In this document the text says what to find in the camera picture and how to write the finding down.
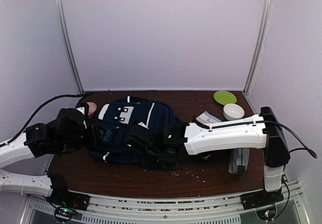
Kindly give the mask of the green plate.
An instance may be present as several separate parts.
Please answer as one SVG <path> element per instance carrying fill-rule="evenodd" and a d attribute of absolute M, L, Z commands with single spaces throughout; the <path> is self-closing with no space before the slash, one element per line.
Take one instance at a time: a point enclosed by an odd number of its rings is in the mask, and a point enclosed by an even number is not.
<path fill-rule="evenodd" d="M 214 100 L 221 104 L 235 104 L 237 102 L 236 96 L 229 91 L 217 91 L 213 94 Z"/>

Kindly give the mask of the aluminium frame post left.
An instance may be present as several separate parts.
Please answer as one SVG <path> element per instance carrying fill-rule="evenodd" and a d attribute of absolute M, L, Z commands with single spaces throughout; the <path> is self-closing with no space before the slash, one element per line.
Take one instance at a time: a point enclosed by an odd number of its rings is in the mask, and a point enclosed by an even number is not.
<path fill-rule="evenodd" d="M 74 54 L 73 54 L 73 50 L 72 50 L 72 45 L 71 45 L 71 41 L 70 41 L 70 37 L 69 37 L 69 33 L 68 33 L 67 22 L 66 22 L 66 17 L 65 17 L 65 13 L 64 13 L 64 7 L 63 7 L 63 0 L 55 0 L 55 3 L 56 3 L 56 7 L 57 7 L 58 17 L 60 20 L 60 27 L 61 27 L 61 31 L 62 31 L 63 43 L 64 43 L 64 47 L 66 50 L 68 63 L 71 67 L 71 72 L 72 72 L 73 78 L 75 80 L 78 91 L 80 93 L 84 93 L 84 89 L 83 89 L 83 86 L 81 83 L 81 78 L 79 76 L 79 72 L 77 69 L 77 65 L 75 62 L 75 58 L 74 58 Z"/>

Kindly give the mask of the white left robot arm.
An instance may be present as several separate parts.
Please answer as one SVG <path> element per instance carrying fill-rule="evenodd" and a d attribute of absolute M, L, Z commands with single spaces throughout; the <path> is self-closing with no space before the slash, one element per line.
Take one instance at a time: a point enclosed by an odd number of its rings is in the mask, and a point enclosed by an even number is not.
<path fill-rule="evenodd" d="M 88 125 L 90 105 L 62 108 L 55 120 L 30 125 L 28 120 L 12 138 L 1 143 L 1 168 L 45 155 L 61 157 L 81 150 L 91 140 Z M 72 194 L 60 175 L 32 176 L 1 170 L 1 192 L 42 195 L 62 206 L 72 202 Z"/>

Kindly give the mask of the white bowl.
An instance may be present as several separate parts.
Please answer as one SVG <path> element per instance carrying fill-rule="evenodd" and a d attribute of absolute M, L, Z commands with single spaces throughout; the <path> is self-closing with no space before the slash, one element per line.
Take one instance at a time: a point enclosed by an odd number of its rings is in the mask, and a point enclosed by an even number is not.
<path fill-rule="evenodd" d="M 231 121 L 231 120 L 238 120 L 242 119 L 245 115 L 244 109 L 233 103 L 229 103 L 224 105 L 223 107 L 223 115 L 226 120 Z"/>

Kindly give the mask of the aluminium frame post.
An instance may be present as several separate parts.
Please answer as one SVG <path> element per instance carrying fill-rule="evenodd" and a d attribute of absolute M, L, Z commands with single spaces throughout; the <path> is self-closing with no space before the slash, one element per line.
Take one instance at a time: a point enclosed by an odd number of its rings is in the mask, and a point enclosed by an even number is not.
<path fill-rule="evenodd" d="M 71 41 L 70 41 L 70 37 L 69 37 L 69 33 L 68 33 L 67 22 L 66 22 L 66 17 L 65 17 L 65 13 L 64 13 L 64 7 L 63 7 L 63 0 L 55 0 L 55 3 L 56 3 L 56 7 L 57 7 L 58 17 L 60 20 L 60 27 L 61 27 L 61 31 L 62 31 L 63 43 L 64 43 L 64 47 L 66 50 L 68 63 L 71 67 L 71 72 L 72 72 L 73 78 L 75 80 L 78 91 L 80 93 L 84 93 L 84 89 L 83 89 L 83 86 L 81 83 L 81 78 L 79 76 L 79 72 L 77 69 L 77 65 L 75 62 L 75 58 L 74 58 L 74 54 L 73 54 L 73 50 L 72 50 L 72 45 L 71 45 Z"/>
<path fill-rule="evenodd" d="M 255 80 L 260 67 L 261 59 L 264 52 L 264 42 L 269 29 L 269 23 L 272 13 L 273 0 L 264 0 L 261 21 L 258 31 L 258 36 L 255 44 L 254 54 L 251 61 L 250 70 L 247 76 L 246 84 L 244 87 L 244 94 L 249 97 L 251 90 L 254 87 Z"/>

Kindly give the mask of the grey pencil case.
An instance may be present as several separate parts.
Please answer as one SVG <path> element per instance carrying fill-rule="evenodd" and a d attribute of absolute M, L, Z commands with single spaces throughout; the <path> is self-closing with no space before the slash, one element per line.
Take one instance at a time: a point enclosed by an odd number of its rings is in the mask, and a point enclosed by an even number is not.
<path fill-rule="evenodd" d="M 228 172 L 233 175 L 244 175 L 248 169 L 249 158 L 249 148 L 234 148 L 230 153 Z"/>

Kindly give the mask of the aluminium frame post right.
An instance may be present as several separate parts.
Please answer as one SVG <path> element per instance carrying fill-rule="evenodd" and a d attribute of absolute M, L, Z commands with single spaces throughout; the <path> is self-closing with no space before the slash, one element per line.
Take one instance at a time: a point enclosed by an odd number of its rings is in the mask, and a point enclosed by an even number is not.
<path fill-rule="evenodd" d="M 244 94 L 249 97 L 251 90 L 254 87 L 255 80 L 260 67 L 261 59 L 264 52 L 264 42 L 269 29 L 269 23 L 272 13 L 273 0 L 264 0 L 261 21 L 258 31 L 258 36 L 255 44 L 254 54 L 251 61 L 250 70 L 247 76 L 246 84 L 244 87 Z"/>

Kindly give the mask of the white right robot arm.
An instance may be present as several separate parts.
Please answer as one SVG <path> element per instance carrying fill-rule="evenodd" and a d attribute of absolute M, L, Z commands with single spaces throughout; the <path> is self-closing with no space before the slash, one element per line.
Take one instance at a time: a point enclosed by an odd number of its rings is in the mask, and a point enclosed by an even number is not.
<path fill-rule="evenodd" d="M 151 130 L 141 122 L 131 128 L 126 144 L 138 154 L 162 163 L 174 161 L 180 149 L 189 156 L 237 148 L 263 149 L 264 189 L 258 193 L 258 201 L 267 205 L 277 197 L 290 161 L 284 131 L 292 134 L 313 158 L 317 157 L 295 132 L 277 120 L 270 107 L 262 107 L 259 114 L 243 119 L 213 124 L 180 122 L 163 131 Z"/>

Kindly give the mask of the navy blue backpack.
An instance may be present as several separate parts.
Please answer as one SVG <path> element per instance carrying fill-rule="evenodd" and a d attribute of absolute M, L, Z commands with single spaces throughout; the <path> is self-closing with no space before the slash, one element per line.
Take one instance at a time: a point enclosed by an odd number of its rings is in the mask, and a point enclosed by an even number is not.
<path fill-rule="evenodd" d="M 169 170 L 184 151 L 187 126 L 170 105 L 127 96 L 101 108 L 86 148 L 96 161 Z"/>

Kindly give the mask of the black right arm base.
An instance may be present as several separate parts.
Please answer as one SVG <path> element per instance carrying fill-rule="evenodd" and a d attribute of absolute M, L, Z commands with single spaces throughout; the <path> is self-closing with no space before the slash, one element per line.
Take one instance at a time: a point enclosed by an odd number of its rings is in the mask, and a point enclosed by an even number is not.
<path fill-rule="evenodd" d="M 282 189 L 267 192 L 265 189 L 242 194 L 240 196 L 244 210 L 259 208 L 266 205 L 272 205 L 284 200 Z"/>

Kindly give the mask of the orange patterned bowl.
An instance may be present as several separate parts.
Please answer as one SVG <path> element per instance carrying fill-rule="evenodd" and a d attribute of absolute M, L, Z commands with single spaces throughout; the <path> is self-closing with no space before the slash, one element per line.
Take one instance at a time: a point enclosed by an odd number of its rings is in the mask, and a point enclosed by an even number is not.
<path fill-rule="evenodd" d="M 94 102 L 85 102 L 84 106 L 86 109 L 88 109 L 88 115 L 92 116 L 95 114 L 96 110 L 97 110 L 97 104 Z"/>

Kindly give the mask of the dog picture book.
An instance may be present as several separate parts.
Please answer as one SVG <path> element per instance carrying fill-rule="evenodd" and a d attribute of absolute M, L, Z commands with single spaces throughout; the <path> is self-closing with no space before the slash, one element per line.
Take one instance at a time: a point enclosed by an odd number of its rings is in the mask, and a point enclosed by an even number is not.
<path fill-rule="evenodd" d="M 214 123 L 219 123 L 221 120 L 212 114 L 210 114 L 207 111 L 204 111 L 200 115 L 194 118 L 194 122 L 201 123 L 204 125 L 209 125 L 209 124 L 214 124 Z"/>

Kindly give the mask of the aluminium front rail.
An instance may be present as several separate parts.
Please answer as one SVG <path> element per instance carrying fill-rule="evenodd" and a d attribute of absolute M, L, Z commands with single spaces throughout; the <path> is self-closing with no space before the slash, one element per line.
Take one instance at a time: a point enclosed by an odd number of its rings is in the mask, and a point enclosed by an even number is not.
<path fill-rule="evenodd" d="M 282 187 L 284 199 L 275 204 L 245 209 L 241 193 L 174 199 L 125 198 L 90 195 L 86 210 L 69 223 L 266 223 L 264 214 L 275 211 L 273 223 L 312 223 L 298 181 Z"/>

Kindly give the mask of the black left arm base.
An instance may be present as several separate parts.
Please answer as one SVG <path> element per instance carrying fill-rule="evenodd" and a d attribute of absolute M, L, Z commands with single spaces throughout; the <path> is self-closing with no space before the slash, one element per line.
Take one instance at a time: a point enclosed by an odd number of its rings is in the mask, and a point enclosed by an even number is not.
<path fill-rule="evenodd" d="M 48 175 L 50 181 L 51 194 L 46 200 L 52 204 L 73 208 L 75 210 L 86 211 L 90 202 L 90 196 L 69 191 L 64 178 L 61 175 Z"/>

